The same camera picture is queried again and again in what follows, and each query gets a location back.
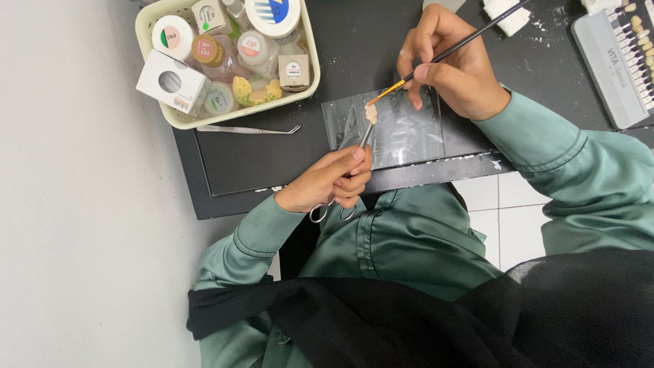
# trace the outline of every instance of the black headscarf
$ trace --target black headscarf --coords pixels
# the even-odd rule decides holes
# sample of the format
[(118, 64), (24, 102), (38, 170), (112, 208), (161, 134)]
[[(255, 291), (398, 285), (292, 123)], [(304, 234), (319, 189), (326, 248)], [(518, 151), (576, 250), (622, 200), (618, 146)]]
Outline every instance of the black headscarf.
[(654, 252), (522, 263), (454, 303), (395, 282), (190, 291), (196, 340), (267, 310), (316, 367), (654, 367)]

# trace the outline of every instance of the green satin shirt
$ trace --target green satin shirt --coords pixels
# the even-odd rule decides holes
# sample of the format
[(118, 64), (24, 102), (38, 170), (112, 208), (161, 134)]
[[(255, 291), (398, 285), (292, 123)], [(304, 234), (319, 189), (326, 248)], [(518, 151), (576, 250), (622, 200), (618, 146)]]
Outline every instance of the green satin shirt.
[[(601, 247), (654, 250), (654, 158), (638, 140), (579, 130), (517, 94), (497, 116), (474, 121), (540, 193), (545, 252)], [(392, 280), (453, 301), (501, 272), (486, 259), (483, 236), (443, 184), (390, 191), (349, 221), (332, 208), (300, 276)], [(196, 289), (255, 284), (304, 217), (270, 196), (232, 235), (205, 250)], [(202, 367), (310, 367), (266, 313), (200, 340)]]

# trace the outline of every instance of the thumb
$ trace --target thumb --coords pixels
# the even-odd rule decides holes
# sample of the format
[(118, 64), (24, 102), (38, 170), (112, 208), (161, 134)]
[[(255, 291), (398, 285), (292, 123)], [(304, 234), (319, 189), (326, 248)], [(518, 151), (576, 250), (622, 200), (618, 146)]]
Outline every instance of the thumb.
[(464, 92), (476, 85), (474, 77), (443, 63), (418, 65), (413, 76), (420, 83), (434, 87), (442, 86), (457, 92)]
[(361, 163), (361, 161), (363, 161), (365, 156), (366, 152), (364, 149), (357, 147), (352, 151), (351, 154), (347, 154), (337, 159), (323, 170), (329, 176), (330, 180), (336, 180), (348, 173), (350, 170), (356, 168)]

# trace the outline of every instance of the black brush handle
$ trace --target black brush handle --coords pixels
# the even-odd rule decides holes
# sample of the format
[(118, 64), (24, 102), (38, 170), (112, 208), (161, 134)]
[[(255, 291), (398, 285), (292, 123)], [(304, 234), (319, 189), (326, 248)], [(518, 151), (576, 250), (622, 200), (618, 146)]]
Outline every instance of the black brush handle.
[[(433, 58), (432, 59), (432, 64), (440, 62), (442, 59), (445, 59), (446, 57), (450, 56), (453, 52), (457, 51), (458, 49), (462, 48), (463, 46), (466, 46), (470, 41), (474, 40), (479, 35), (486, 32), (487, 29), (491, 28), (492, 26), (495, 26), (497, 23), (504, 20), (504, 18), (506, 18), (509, 15), (513, 14), (516, 10), (523, 7), (523, 5), (527, 4), (529, 1), (531, 1), (531, 0), (522, 0), (520, 3), (518, 3), (515, 6), (511, 7), (509, 10), (503, 12), (502, 15), (500, 15), (499, 17), (491, 20), (490, 23), (488, 23), (486, 26), (484, 26), (484, 28), (478, 29), (477, 31), (471, 33), (469, 36), (467, 36), (463, 40), (457, 42), (454, 46), (448, 48), (447, 50), (443, 51), (440, 55)], [(407, 75), (406, 77), (404, 77), (405, 82), (408, 82), (411, 79), (413, 79), (413, 73), (411, 73), (411, 74)]]

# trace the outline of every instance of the white wall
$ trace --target white wall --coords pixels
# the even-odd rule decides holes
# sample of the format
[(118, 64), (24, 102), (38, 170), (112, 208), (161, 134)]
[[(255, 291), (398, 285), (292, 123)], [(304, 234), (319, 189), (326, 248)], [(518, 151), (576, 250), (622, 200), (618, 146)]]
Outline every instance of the white wall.
[(0, 3), (0, 365), (197, 367), (200, 252), (170, 126), (134, 89), (128, 0)]

